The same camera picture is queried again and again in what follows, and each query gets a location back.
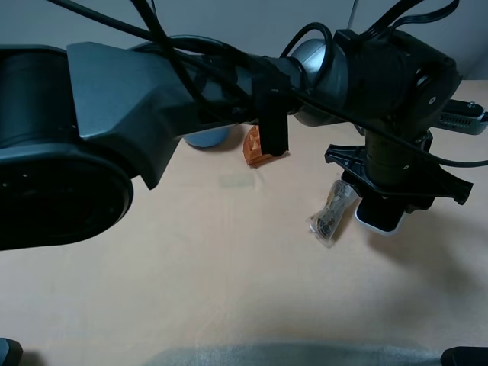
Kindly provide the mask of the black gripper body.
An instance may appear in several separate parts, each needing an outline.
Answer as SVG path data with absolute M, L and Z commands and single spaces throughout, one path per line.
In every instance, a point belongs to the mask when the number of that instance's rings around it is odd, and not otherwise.
M 473 187 L 438 163 L 372 132 L 365 134 L 363 146 L 329 146 L 325 160 L 343 168 L 343 179 L 361 199 L 390 200 L 401 205 L 406 214 L 428 210 L 436 198 L 450 198 L 463 205 Z

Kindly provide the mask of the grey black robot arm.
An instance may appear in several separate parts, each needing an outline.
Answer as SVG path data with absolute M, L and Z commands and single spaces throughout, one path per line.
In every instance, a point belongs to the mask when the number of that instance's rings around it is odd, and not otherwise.
M 472 184 L 429 156 L 461 78 L 453 59 L 401 31 L 353 47 L 339 31 L 290 57 L 232 50 L 189 56 L 191 97 L 153 44 L 123 50 L 77 43 L 1 48 L 1 248 L 59 246 L 97 236 L 133 200 L 132 179 L 159 183 L 178 141 L 203 130 L 256 122 L 263 150 L 287 150 L 287 117 L 309 127 L 350 121 L 362 146 L 330 146 L 326 161 L 364 198 L 362 220 L 463 204 Z

